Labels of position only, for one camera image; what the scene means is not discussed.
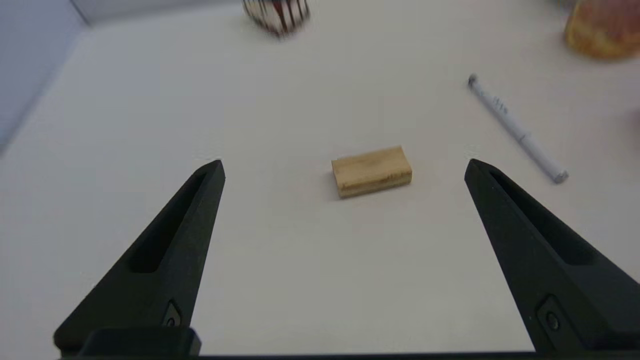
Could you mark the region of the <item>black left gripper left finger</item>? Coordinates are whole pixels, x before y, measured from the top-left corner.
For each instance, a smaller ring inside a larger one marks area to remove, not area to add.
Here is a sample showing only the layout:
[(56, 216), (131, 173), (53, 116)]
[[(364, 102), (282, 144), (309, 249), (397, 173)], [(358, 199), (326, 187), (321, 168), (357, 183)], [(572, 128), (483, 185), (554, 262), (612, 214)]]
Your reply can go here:
[(226, 174), (199, 167), (54, 332), (62, 352), (198, 352), (191, 328)]

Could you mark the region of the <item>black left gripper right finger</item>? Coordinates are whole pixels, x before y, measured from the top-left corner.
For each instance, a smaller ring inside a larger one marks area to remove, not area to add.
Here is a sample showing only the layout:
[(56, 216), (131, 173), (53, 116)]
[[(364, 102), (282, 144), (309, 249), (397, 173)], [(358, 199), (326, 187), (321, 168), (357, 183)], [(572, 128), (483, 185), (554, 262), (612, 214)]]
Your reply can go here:
[(497, 167), (464, 181), (537, 353), (639, 352), (638, 281)]

